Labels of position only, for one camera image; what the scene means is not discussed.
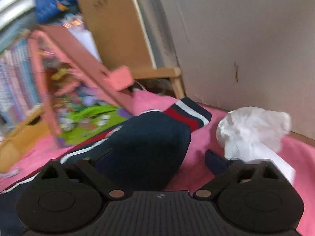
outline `pink mat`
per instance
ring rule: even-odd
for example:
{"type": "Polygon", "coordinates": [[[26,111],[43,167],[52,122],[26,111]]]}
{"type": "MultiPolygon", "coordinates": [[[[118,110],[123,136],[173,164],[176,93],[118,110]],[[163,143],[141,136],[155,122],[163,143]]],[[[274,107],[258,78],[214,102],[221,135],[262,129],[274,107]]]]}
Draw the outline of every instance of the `pink mat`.
{"type": "MultiPolygon", "coordinates": [[[[166,110],[176,99],[171,97],[159,97],[147,91],[137,91],[134,93],[133,109],[135,113],[141,113],[149,109],[166,110]]],[[[189,190],[194,192],[214,176],[204,165],[204,153],[207,149],[213,149],[223,154],[223,149],[219,146],[215,132],[219,121],[225,116],[225,112],[206,108],[212,113],[209,125],[192,133],[192,140],[189,145],[187,155],[179,168],[177,174],[169,183],[166,190],[189,190]]],[[[12,183],[29,175],[48,160],[61,156],[68,148],[60,150],[48,150],[51,137],[42,139],[41,142],[12,168],[22,168],[22,171],[7,179],[0,179],[0,192],[12,183]]],[[[304,201],[305,210],[298,226],[298,231],[303,236],[315,235],[315,148],[304,144],[291,137],[284,137],[282,140],[282,150],[280,156],[296,170],[296,180],[294,187],[304,201]]]]}

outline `wooden leg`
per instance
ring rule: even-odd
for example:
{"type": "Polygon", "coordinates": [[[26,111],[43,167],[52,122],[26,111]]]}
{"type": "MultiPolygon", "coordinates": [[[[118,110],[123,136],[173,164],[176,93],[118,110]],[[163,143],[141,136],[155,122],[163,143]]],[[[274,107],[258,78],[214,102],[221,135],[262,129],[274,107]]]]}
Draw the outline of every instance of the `wooden leg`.
{"type": "Polygon", "coordinates": [[[184,87],[182,85],[182,79],[180,76],[170,77],[170,81],[175,92],[177,99],[182,99],[185,96],[184,87]]]}

